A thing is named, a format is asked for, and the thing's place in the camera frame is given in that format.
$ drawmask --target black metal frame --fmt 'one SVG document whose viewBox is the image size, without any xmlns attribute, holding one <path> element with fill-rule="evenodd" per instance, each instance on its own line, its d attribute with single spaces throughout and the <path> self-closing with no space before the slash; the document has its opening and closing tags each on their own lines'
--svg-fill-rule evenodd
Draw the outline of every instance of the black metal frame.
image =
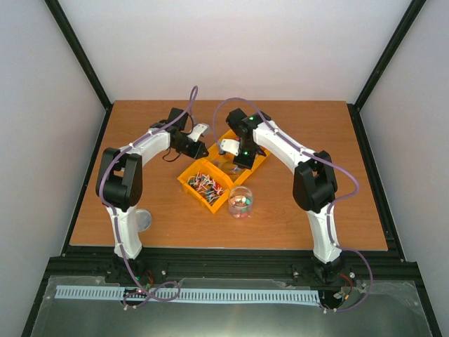
<svg viewBox="0 0 449 337">
<path fill-rule="evenodd" d="M 79 40 L 71 28 L 58 0 L 46 0 L 56 22 L 60 26 L 67 42 L 74 51 L 86 76 L 89 78 L 95 92 L 105 107 L 106 114 L 102 123 L 95 148 L 91 157 L 83 187 L 76 203 L 74 215 L 70 223 L 62 255 L 51 258 L 48 262 L 41 286 L 39 287 L 32 310 L 29 314 L 23 336 L 29 336 L 32 332 L 34 321 L 39 311 L 42 296 L 45 292 L 48 278 L 52 275 L 103 275 L 111 282 L 130 282 L 126 272 L 121 272 L 114 263 L 115 255 L 112 247 L 70 246 L 76 218 L 86 192 L 87 184 L 91 176 L 93 165 L 98 155 L 98 150 L 112 112 L 112 104 L 95 71 L 93 70 Z M 366 132 L 361 120 L 360 111 L 368 96 L 373 91 L 377 81 L 393 57 L 396 49 L 406 35 L 408 29 L 416 18 L 425 0 L 412 0 L 408 10 L 400 21 L 390 42 L 384 50 L 373 73 L 370 75 L 360 96 L 354 104 L 348 104 L 354 132 L 360 147 L 363 163 L 368 174 L 371 190 L 375 199 L 377 211 L 380 216 L 388 251 L 365 251 L 363 254 L 373 269 L 376 279 L 384 280 L 410 280 L 416 284 L 420 295 L 427 321 L 434 336 L 441 336 L 434 312 L 429 302 L 419 268 L 416 263 L 404 261 L 403 250 L 399 241 L 396 227 L 385 197 L 384 189 L 380 181 L 379 173 L 375 165 Z M 155 281 L 182 279 L 184 277 L 210 277 L 210 278 L 245 278 L 245 279 L 275 279 L 287 284 L 310 286 L 313 289 L 324 290 L 329 286 L 317 283 L 314 279 L 295 277 L 293 272 L 300 266 L 311 263 L 313 253 L 311 251 L 266 251 L 266 250 L 240 250 L 240 249 L 151 249 L 143 248 L 139 255 L 139 261 L 147 263 L 155 275 Z M 354 254 L 344 252 L 344 258 L 351 266 L 357 277 L 368 278 L 368 272 L 363 262 Z"/>
</svg>

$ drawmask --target orange bin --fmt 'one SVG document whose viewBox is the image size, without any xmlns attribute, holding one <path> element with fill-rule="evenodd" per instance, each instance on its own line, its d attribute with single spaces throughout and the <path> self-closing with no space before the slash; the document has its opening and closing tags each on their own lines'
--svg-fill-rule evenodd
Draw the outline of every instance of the orange bin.
<svg viewBox="0 0 449 337">
<path fill-rule="evenodd" d="M 234 139 L 236 137 L 236 134 L 233 132 L 233 130 L 229 130 L 226 132 L 221 139 Z M 231 159 L 233 156 L 230 154 L 226 154 L 225 156 L 220 156 L 218 154 L 218 146 L 216 143 L 214 143 L 211 147 L 209 147 L 209 155 L 206 158 L 201 158 L 196 161 L 192 165 L 190 165 L 184 172 L 180 174 L 177 179 L 181 182 L 182 188 L 184 189 L 184 192 L 189 193 L 193 195 L 196 199 L 199 200 L 200 205 L 202 207 L 207 207 L 212 213 L 216 213 L 218 209 L 223 205 L 229 196 L 229 192 L 234 188 L 235 186 L 240 186 L 243 184 L 243 182 L 260 166 L 260 164 L 270 155 L 270 151 L 263 149 L 265 153 L 267 154 L 266 157 L 263 156 L 256 156 L 253 169 L 248 170 L 244 169 L 240 171 L 239 173 L 228 176 L 225 172 L 220 170 L 216 165 L 213 163 L 219 163 L 220 160 L 223 159 Z M 195 176 L 198 172 L 201 172 L 203 174 L 209 175 L 211 178 L 213 178 L 217 183 L 219 183 L 223 189 L 226 189 L 226 192 L 223 193 L 214 203 L 213 205 L 210 205 L 206 199 L 204 199 L 194 188 L 190 187 L 189 185 L 189 178 L 192 176 Z"/>
</svg>

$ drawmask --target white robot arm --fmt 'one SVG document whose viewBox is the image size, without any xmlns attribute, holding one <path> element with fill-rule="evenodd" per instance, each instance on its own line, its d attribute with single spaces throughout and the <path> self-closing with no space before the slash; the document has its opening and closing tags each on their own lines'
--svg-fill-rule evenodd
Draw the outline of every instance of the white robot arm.
<svg viewBox="0 0 449 337">
<path fill-rule="evenodd" d="M 232 153 L 235 156 L 234 163 L 239 167 L 251 169 L 255 155 L 264 155 L 260 148 L 262 146 L 290 169 L 295 176 L 293 196 L 297 204 L 306 211 L 309 218 L 311 233 L 314 238 L 314 255 L 323 264 L 332 263 L 340 257 L 341 253 L 341 250 L 330 241 L 326 224 L 326 211 L 329 203 L 334 200 L 334 193 L 337 190 L 335 175 L 332 168 L 319 165 L 303 153 L 308 152 L 315 156 L 325 156 L 324 159 L 328 161 L 330 161 L 330 157 L 326 152 L 316 154 L 313 150 L 299 144 L 284 133 L 269 116 L 265 115 L 265 117 L 272 128 L 266 125 L 258 114 L 247 117 L 240 109 L 230 112 L 227 123 L 240 140 L 223 140 L 220 143 L 220 149 Z M 296 150 L 279 135 L 283 135 L 303 151 Z M 330 215 L 330 231 L 338 245 L 333 209 Z"/>
<path fill-rule="evenodd" d="M 149 131 L 155 131 L 157 128 L 179 116 L 181 112 L 181 109 L 172 109 L 168 120 L 154 124 Z M 138 146 L 127 151 L 117 162 L 113 170 L 116 172 L 123 171 L 123 176 L 115 175 L 112 171 L 105 182 L 103 195 L 107 202 L 116 208 L 116 216 L 119 221 L 119 234 L 127 258 L 136 258 L 142 249 L 142 243 L 138 236 L 136 211 L 137 202 L 142 195 L 143 166 L 158 153 L 167 150 L 169 147 L 194 159 L 208 156 L 206 146 L 203 142 L 199 141 L 199 138 L 208 132 L 209 126 L 207 124 L 197 124 L 190 133 L 183 133 L 181 131 L 184 130 L 185 122 L 187 121 L 187 115 L 185 116 L 186 119 L 174 124 L 165 131 L 152 134 Z M 120 149 L 108 148 L 103 152 L 97 181 L 97 194 L 100 188 L 101 178 L 105 174 L 106 168 L 112 162 L 113 158 L 126 147 L 121 147 Z M 115 215 L 110 207 L 107 206 L 106 209 L 111 217 L 112 228 L 114 230 L 114 252 L 118 256 L 123 257 L 115 233 Z"/>
</svg>

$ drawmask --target wooden tabletop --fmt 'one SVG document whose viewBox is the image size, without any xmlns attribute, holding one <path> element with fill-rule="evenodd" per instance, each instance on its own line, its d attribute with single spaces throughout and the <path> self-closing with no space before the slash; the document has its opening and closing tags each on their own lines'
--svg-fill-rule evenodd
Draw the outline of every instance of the wooden tabletop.
<svg viewBox="0 0 449 337">
<path fill-rule="evenodd" d="M 360 182 L 361 191 L 335 207 L 335 223 L 340 244 L 356 249 L 387 250 L 382 226 L 375 207 L 368 177 L 345 102 L 334 101 L 259 101 L 261 110 L 288 135 L 317 152 L 330 153 L 333 162 L 351 172 Z M 219 101 L 197 101 L 194 115 L 198 122 L 211 125 Z M 112 225 L 105 207 L 95 194 L 101 154 L 106 147 L 126 145 L 165 119 L 172 107 L 184 108 L 185 101 L 116 101 L 100 154 L 70 241 L 71 245 L 113 246 Z M 229 103 L 217 118 L 217 134 L 228 127 L 229 111 L 244 103 Z M 203 141 L 213 144 L 213 136 Z M 153 217 L 151 227 L 140 233 L 144 246 L 312 249 L 313 241 L 306 213 L 293 200 L 293 175 L 275 156 L 265 160 L 245 182 L 254 194 L 251 218 L 232 218 L 226 205 L 214 215 L 182 191 L 176 180 L 193 159 L 181 156 L 173 163 L 159 154 L 143 171 L 144 191 L 138 204 Z M 337 196 L 354 190 L 354 184 L 337 171 Z"/>
</svg>

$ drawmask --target clear glass cup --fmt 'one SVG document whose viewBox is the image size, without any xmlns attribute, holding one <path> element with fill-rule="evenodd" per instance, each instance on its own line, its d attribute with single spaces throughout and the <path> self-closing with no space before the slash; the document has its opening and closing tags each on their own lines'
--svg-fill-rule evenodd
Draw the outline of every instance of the clear glass cup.
<svg viewBox="0 0 449 337">
<path fill-rule="evenodd" d="M 237 219 L 248 218 L 253 209 L 253 193 L 245 186 L 236 186 L 229 193 L 228 209 Z"/>
</svg>

